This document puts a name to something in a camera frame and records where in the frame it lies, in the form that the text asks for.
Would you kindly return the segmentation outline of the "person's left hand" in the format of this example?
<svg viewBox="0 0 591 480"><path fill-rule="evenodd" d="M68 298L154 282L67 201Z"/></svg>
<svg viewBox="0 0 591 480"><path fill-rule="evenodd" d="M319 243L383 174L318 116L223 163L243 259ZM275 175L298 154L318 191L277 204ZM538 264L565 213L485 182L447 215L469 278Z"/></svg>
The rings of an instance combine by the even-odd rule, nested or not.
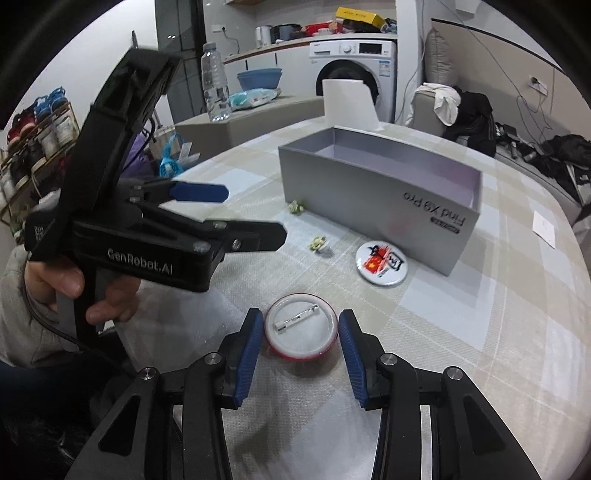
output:
<svg viewBox="0 0 591 480"><path fill-rule="evenodd" d="M50 263L28 261L24 280L31 297L53 311L57 310L57 294L74 300L82 294L85 286L82 271L67 260ZM140 283L139 279L128 276L113 280L106 288L105 298L87 309L86 321L89 324L109 320L129 321L138 308Z"/></svg>

